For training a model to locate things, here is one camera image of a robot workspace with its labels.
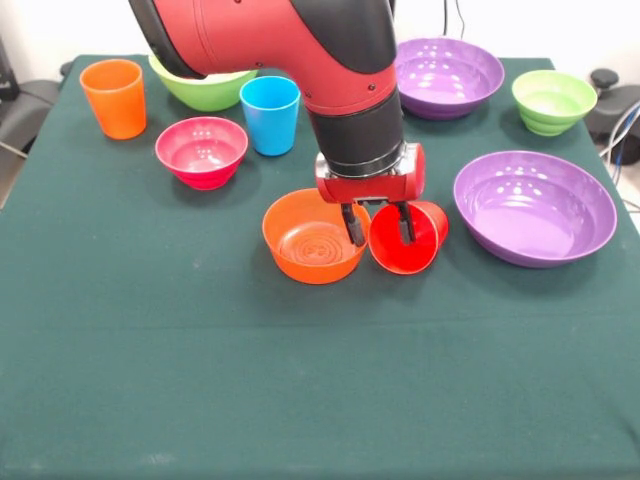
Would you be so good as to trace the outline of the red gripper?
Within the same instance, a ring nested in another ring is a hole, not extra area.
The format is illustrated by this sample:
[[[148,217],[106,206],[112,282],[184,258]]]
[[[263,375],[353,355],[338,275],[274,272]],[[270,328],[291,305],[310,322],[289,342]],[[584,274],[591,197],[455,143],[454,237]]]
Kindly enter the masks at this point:
[[[364,209],[357,202],[386,201],[396,203],[399,230],[405,245],[415,242],[416,236],[409,203],[420,198],[426,185],[426,158],[419,143],[404,143],[398,160],[390,169],[364,178],[340,177],[334,174],[322,153],[315,159],[315,179],[320,196],[328,203],[341,204],[341,215],[351,243],[366,244],[365,229],[360,213]]]

